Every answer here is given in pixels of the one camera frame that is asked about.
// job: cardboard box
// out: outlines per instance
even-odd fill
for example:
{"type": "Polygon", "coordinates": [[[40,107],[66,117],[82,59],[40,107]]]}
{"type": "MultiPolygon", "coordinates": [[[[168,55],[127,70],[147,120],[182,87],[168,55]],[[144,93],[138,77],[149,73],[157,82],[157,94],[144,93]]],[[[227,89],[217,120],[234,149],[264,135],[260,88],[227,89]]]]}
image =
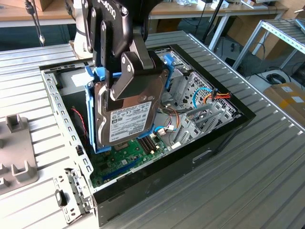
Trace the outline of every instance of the cardboard box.
{"type": "MultiPolygon", "coordinates": [[[[37,11],[44,11],[53,0],[35,0],[37,11]]],[[[0,0],[0,4],[25,8],[25,0],[0,0]]]]}
{"type": "Polygon", "coordinates": [[[305,126],[305,92],[294,83],[272,85],[264,91],[283,111],[305,126]]]}

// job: black cable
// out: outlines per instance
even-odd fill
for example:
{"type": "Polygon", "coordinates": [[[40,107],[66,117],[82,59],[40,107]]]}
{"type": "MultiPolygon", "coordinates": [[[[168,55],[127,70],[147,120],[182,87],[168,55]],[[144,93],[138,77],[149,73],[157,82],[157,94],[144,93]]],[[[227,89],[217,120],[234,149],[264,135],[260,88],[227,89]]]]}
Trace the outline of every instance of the black cable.
{"type": "Polygon", "coordinates": [[[44,37],[43,37],[43,35],[41,33],[41,29],[40,29],[40,23],[39,23],[39,19],[38,19],[38,14],[37,14],[37,8],[36,8],[35,0],[31,0],[31,1],[33,3],[33,8],[34,8],[36,19],[37,19],[38,31],[39,31],[39,40],[40,40],[42,46],[44,46],[44,37]]]}
{"type": "Polygon", "coordinates": [[[279,82],[286,83],[286,79],[276,73],[267,75],[266,79],[270,82],[270,84],[279,84],[279,82]]]}
{"type": "Polygon", "coordinates": [[[188,22],[187,20],[185,20],[185,18],[182,18],[182,20],[183,20],[184,22],[188,23],[189,25],[192,25],[192,26],[195,26],[195,27],[197,27],[197,26],[198,26],[198,25],[194,25],[194,24],[192,24],[192,23],[188,22]]]}
{"type": "Polygon", "coordinates": [[[204,10],[205,10],[205,6],[206,6],[206,4],[205,4],[205,5],[204,5],[204,7],[203,7],[203,10],[202,10],[202,13],[201,13],[201,17],[200,17],[200,19],[199,19],[198,25],[196,25],[196,31],[195,31],[195,34],[194,34],[194,36],[196,36],[196,34],[197,34],[197,31],[198,31],[198,27],[199,27],[199,25],[200,25],[200,22],[201,22],[201,20],[202,20],[202,17],[203,17],[203,13],[204,13],[204,10]]]}
{"type": "Polygon", "coordinates": [[[62,32],[63,32],[63,37],[65,38],[65,42],[68,43],[65,28],[63,27],[63,25],[61,25],[61,29],[62,29],[62,32]]]}
{"type": "Polygon", "coordinates": [[[34,21],[34,24],[35,24],[35,28],[36,28],[36,33],[37,33],[37,37],[38,37],[38,40],[39,40],[39,44],[40,44],[40,46],[42,47],[43,45],[42,45],[42,43],[41,43],[41,41],[40,41],[40,39],[39,39],[39,31],[38,31],[37,22],[36,22],[36,20],[35,20],[35,18],[34,18],[34,15],[31,15],[31,16],[32,16],[33,21],[34,21]]]}
{"type": "Polygon", "coordinates": [[[58,25],[58,27],[59,27],[59,30],[60,30],[60,32],[61,32],[61,39],[62,39],[62,41],[63,41],[64,43],[66,43],[66,40],[64,39],[63,34],[62,34],[62,31],[61,31],[61,26],[58,25]]]}
{"type": "Polygon", "coordinates": [[[71,6],[69,5],[68,1],[65,0],[65,8],[66,8],[66,11],[67,13],[72,17],[73,20],[76,20],[75,17],[73,16],[73,11],[72,11],[72,8],[71,6]]]}
{"type": "Polygon", "coordinates": [[[38,40],[39,40],[39,44],[40,44],[40,46],[43,46],[42,43],[41,43],[41,40],[40,40],[38,25],[37,25],[35,17],[34,17],[35,10],[34,10],[34,8],[32,6],[32,3],[29,2],[29,0],[25,0],[24,5],[25,5],[25,9],[26,9],[27,13],[29,15],[31,15],[31,17],[32,17],[32,19],[34,21],[34,25],[35,25],[37,36],[38,36],[38,40]]]}
{"type": "Polygon", "coordinates": [[[262,80],[264,80],[265,82],[267,82],[268,84],[271,85],[275,85],[275,84],[280,84],[281,83],[286,83],[286,80],[284,77],[280,76],[279,74],[269,74],[266,76],[266,78],[263,77],[263,75],[261,74],[261,76],[259,74],[256,74],[256,76],[258,76],[259,78],[261,78],[262,80]]]}
{"type": "Polygon", "coordinates": [[[291,82],[291,77],[290,77],[282,68],[270,66],[270,67],[267,67],[267,69],[265,70],[265,72],[266,72],[268,69],[270,69],[270,68],[275,68],[275,69],[281,70],[282,72],[285,73],[285,75],[288,77],[289,81],[291,82]]]}
{"type": "Polygon", "coordinates": [[[204,35],[203,35],[203,37],[202,37],[202,43],[205,42],[206,37],[208,36],[208,33],[209,33],[209,31],[210,31],[210,29],[211,29],[211,27],[212,27],[212,25],[213,25],[213,23],[214,23],[214,21],[215,21],[215,18],[216,18],[216,16],[217,16],[218,12],[219,12],[219,9],[220,9],[221,5],[223,4],[223,1],[224,1],[224,0],[220,0],[220,1],[219,1],[218,5],[217,5],[217,7],[216,7],[216,9],[215,9],[215,11],[214,11],[214,14],[213,14],[213,16],[212,16],[212,18],[211,18],[210,24],[209,24],[208,28],[206,29],[206,31],[205,31],[205,33],[204,33],[204,35]]]}
{"type": "Polygon", "coordinates": [[[258,75],[258,74],[256,74],[256,73],[254,73],[254,75],[257,75],[259,78],[261,78],[262,80],[264,80],[264,81],[266,81],[268,84],[270,84],[270,82],[269,82],[267,79],[265,79],[263,76],[260,76],[260,75],[258,75]]]}

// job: sticker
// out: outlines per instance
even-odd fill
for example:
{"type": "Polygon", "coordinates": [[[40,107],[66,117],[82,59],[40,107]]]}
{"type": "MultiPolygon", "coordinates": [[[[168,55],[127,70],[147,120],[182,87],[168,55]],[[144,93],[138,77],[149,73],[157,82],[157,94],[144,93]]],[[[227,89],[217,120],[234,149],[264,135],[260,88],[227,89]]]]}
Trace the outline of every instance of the sticker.
{"type": "Polygon", "coordinates": [[[282,87],[282,89],[286,92],[293,92],[290,87],[282,87]]]}
{"type": "Polygon", "coordinates": [[[112,111],[110,115],[109,142],[113,142],[144,130],[152,102],[112,111]]]}
{"type": "Polygon", "coordinates": [[[304,101],[299,97],[299,96],[295,96],[292,97],[297,103],[303,103],[304,101]]]}
{"type": "Polygon", "coordinates": [[[93,80],[93,77],[90,76],[88,73],[80,73],[73,75],[71,79],[76,87],[80,87],[87,85],[89,82],[91,82],[93,80]]]}

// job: aluminum table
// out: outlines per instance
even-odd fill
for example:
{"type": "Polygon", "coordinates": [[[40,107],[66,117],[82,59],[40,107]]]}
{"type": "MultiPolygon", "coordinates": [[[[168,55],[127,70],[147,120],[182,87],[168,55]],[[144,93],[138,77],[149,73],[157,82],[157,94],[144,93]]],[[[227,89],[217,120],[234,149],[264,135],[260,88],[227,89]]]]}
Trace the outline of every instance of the aluminum table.
{"type": "MultiPolygon", "coordinates": [[[[150,35],[148,47],[177,43],[256,113],[215,157],[105,225],[106,229],[300,229],[305,223],[304,129],[193,36],[150,35]]],[[[0,117],[30,120],[39,180],[0,196],[1,225],[65,228],[52,176],[73,166],[37,66],[74,60],[68,45],[0,52],[0,117]]],[[[86,215],[72,228],[96,228],[86,215]]]]}

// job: expansion slot bracket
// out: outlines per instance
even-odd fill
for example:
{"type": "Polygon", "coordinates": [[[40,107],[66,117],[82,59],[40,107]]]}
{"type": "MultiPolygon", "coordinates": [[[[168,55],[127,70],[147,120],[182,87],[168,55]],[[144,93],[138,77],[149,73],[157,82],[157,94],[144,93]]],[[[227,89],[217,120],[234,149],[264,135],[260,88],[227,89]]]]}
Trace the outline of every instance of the expansion slot bracket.
{"type": "Polygon", "coordinates": [[[79,169],[65,169],[64,173],[54,177],[53,181],[57,203],[62,207],[68,224],[90,213],[93,209],[93,199],[79,169]]]}

